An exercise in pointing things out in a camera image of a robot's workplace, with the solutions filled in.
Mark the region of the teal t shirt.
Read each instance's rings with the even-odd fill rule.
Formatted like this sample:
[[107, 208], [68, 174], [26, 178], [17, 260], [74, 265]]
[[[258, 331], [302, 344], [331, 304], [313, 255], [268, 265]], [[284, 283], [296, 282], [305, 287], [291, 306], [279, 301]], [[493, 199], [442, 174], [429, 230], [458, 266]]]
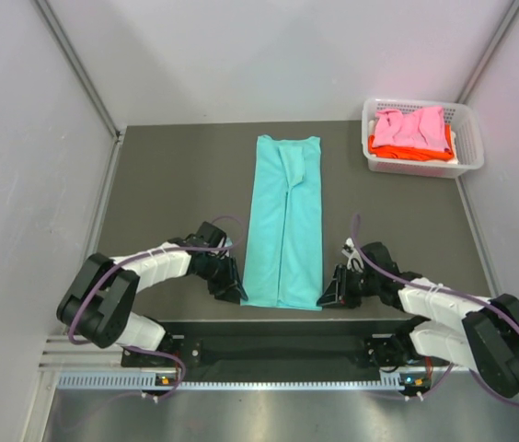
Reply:
[[243, 275], [247, 306], [320, 311], [320, 138], [257, 140]]

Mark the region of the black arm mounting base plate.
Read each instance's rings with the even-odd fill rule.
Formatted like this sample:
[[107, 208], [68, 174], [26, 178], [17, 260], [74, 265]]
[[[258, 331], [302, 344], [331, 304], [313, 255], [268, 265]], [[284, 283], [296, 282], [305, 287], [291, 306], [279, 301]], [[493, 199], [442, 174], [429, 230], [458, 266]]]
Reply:
[[222, 362], [335, 361], [359, 368], [422, 360], [407, 343], [412, 320], [251, 320], [170, 322], [153, 345], [190, 369]]

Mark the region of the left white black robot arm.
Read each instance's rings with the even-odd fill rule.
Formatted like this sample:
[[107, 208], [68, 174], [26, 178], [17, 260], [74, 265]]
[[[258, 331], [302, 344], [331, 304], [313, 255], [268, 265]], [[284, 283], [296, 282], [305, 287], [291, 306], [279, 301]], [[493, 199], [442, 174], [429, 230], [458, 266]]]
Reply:
[[165, 281], [190, 275], [207, 284], [214, 299], [240, 304], [248, 299], [230, 250], [235, 244], [211, 222], [185, 238], [172, 238], [152, 249], [108, 257], [90, 255], [57, 310], [74, 345], [137, 348], [154, 365], [174, 352], [171, 335], [158, 321], [133, 312], [136, 295]]

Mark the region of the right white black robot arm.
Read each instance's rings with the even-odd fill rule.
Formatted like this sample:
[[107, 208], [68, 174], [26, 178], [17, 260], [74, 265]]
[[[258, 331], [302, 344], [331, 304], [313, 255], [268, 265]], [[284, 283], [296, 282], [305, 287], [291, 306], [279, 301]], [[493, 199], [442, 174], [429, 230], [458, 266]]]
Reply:
[[361, 248], [346, 240], [345, 263], [317, 305], [358, 308], [367, 297], [409, 314], [389, 336], [365, 341], [368, 361], [398, 369], [442, 359], [467, 368], [483, 387], [510, 399], [519, 394], [519, 299], [456, 295], [419, 273], [402, 272], [382, 243]]

